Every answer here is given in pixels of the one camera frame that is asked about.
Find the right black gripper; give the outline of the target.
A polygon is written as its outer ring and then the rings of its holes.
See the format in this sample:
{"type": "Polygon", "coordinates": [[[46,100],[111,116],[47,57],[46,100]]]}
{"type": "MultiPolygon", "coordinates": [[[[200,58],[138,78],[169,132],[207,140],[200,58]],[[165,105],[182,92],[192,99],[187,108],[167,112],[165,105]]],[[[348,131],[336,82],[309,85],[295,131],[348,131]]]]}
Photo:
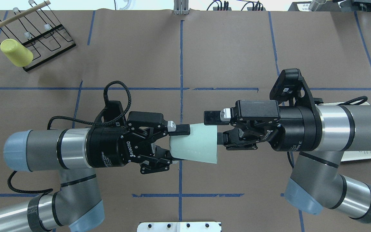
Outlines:
{"type": "Polygon", "coordinates": [[[276,100],[238,100],[232,108],[204,111],[204,125],[229,125],[217,144],[228,151],[257,150],[267,142],[274,151],[311,151],[318,143],[317,106],[279,106],[276,100]]]}

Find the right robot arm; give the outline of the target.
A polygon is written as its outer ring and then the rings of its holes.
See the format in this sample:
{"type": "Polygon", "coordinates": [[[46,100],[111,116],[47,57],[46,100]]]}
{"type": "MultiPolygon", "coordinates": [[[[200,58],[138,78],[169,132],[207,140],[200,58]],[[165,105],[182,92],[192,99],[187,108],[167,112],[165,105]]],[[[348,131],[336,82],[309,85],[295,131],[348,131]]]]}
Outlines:
{"type": "Polygon", "coordinates": [[[284,192],[292,206],[312,215],[323,208],[371,224],[371,185],[338,172],[347,151],[371,151],[371,105],[280,106],[275,100],[239,100],[205,111],[205,125],[231,125],[217,143],[229,151],[299,152],[284,192]]]}

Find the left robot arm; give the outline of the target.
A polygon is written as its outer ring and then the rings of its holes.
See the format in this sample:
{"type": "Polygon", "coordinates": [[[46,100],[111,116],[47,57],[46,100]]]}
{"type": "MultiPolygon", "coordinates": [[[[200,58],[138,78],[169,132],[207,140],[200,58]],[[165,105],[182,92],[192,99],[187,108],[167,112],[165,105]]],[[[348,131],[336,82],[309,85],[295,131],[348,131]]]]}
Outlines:
{"type": "Polygon", "coordinates": [[[132,111],[128,120],[105,114],[102,110],[87,128],[28,130],[6,140],[4,160],[15,173],[57,170],[61,190],[31,191],[35,197],[29,201],[0,209],[0,232],[94,229],[105,219],[96,168],[138,163],[142,174],[168,171],[177,158],[156,141],[190,135],[190,125],[166,121],[161,113],[132,111]]]}

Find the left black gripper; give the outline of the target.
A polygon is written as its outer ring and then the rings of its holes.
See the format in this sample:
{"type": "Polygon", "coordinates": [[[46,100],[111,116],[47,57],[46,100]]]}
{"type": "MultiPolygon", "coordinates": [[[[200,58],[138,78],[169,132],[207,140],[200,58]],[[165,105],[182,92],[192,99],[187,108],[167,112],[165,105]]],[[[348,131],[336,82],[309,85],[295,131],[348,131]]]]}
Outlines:
{"type": "Polygon", "coordinates": [[[140,164],[141,174],[169,170],[173,163],[169,150],[155,145],[165,136],[190,135],[190,124],[176,125],[162,113],[132,111],[125,125],[95,126],[87,135],[86,157],[93,168],[140,164]]]}

